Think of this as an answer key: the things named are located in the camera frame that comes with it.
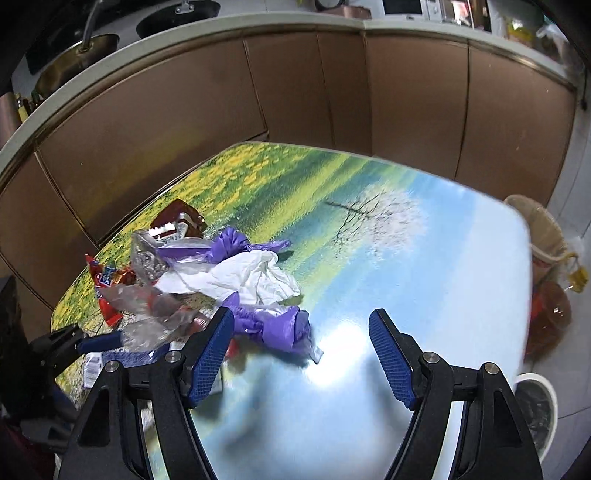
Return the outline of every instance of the pot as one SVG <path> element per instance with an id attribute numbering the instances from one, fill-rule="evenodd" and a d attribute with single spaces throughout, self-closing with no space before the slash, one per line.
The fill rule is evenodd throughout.
<path id="1" fill-rule="evenodd" d="M 96 19 L 106 7 L 116 5 L 118 0 L 96 0 L 90 10 L 82 41 L 68 48 L 43 71 L 35 90 L 47 99 L 59 87 L 74 78 L 93 63 L 117 50 L 119 37 L 113 33 L 91 37 Z"/>

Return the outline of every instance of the blue gripper pad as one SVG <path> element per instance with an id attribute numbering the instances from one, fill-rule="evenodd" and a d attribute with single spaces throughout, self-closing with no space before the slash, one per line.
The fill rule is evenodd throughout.
<path id="1" fill-rule="evenodd" d="M 413 392 L 411 370 L 400 348 L 376 311 L 369 316 L 369 338 L 378 354 L 394 397 L 412 409 L 417 397 Z"/>
<path id="2" fill-rule="evenodd" d="M 187 400 L 191 408 L 197 406 L 211 392 L 213 382 L 220 370 L 233 334 L 234 315 L 228 309 L 212 333 L 201 357 L 193 365 L 193 383 L 191 390 L 187 394 Z"/>

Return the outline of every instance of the white bucket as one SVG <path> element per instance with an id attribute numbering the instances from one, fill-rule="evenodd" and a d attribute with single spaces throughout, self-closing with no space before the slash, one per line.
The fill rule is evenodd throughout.
<path id="1" fill-rule="evenodd" d="M 556 397 L 556 392 L 548 379 L 532 373 L 517 376 L 513 390 L 515 391 L 515 398 L 519 403 L 519 407 L 524 413 L 525 421 L 528 423 L 528 428 L 534 438 L 534 443 L 536 443 L 536 449 L 538 450 L 538 457 L 541 463 L 554 441 L 554 435 L 556 434 L 556 427 L 558 425 L 558 398 Z M 533 412 L 531 409 L 524 411 L 524 407 L 522 406 L 524 398 L 528 396 L 532 398 L 531 403 L 536 405 Z M 543 396 L 547 400 L 547 403 L 545 401 L 536 402 L 540 396 Z M 547 424 L 544 421 L 540 421 L 546 415 L 548 415 Z"/>

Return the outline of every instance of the countertop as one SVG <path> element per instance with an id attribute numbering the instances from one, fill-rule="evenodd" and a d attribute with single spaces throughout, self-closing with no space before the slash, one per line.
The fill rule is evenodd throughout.
<path id="1" fill-rule="evenodd" d="M 244 366 L 224 366 L 223 393 L 191 412 L 220 480 L 385 477 L 411 413 L 395 399 L 369 339 L 376 308 L 450 365 L 492 361 L 509 384 L 519 373 L 531 253 L 525 222 L 502 202 L 393 162 L 252 142 L 179 180 L 98 258 L 128 261 L 131 232 L 175 198 L 198 208 L 206 236 L 233 225 L 255 243 L 291 240 L 278 265 L 300 283 L 294 302 L 310 313 L 324 350 L 316 365 L 241 343 Z M 352 209 L 367 212 L 355 217 Z M 86 270 L 57 305 L 52 327 L 73 322 L 105 328 Z M 66 371 L 65 384 L 58 379 L 66 392 L 80 384 L 79 369 L 77 362 Z M 435 480 L 448 477 L 461 412 L 454 403 Z M 164 480 L 157 440 L 147 437 L 154 478 Z"/>

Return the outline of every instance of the kitchen cabinet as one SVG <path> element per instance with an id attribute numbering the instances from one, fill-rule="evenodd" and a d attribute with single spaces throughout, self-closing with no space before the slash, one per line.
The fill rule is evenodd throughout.
<path id="1" fill-rule="evenodd" d="M 265 130 L 244 44 L 232 40 L 117 83 L 67 118 L 39 152 L 100 243 L 168 182 Z"/>
<path id="2" fill-rule="evenodd" d="M 316 33 L 260 35 L 245 42 L 269 139 L 333 148 Z"/>
<path id="3" fill-rule="evenodd" d="M 366 43 L 374 155 L 453 179 L 466 113 L 467 46 L 401 35 L 367 36 Z"/>
<path id="4" fill-rule="evenodd" d="M 456 180 L 546 205 L 569 143 L 575 95 L 528 66 L 470 48 L 466 133 Z"/>
<path id="5" fill-rule="evenodd" d="M 97 249 L 31 154 L 0 195 L 0 251 L 54 307 Z"/>
<path id="6" fill-rule="evenodd" d="M 17 296 L 21 306 L 21 323 L 27 340 L 31 342 L 46 333 L 51 326 L 52 311 L 17 278 Z"/>
<path id="7" fill-rule="evenodd" d="M 365 45 L 358 33 L 318 33 L 335 148 L 371 155 Z"/>

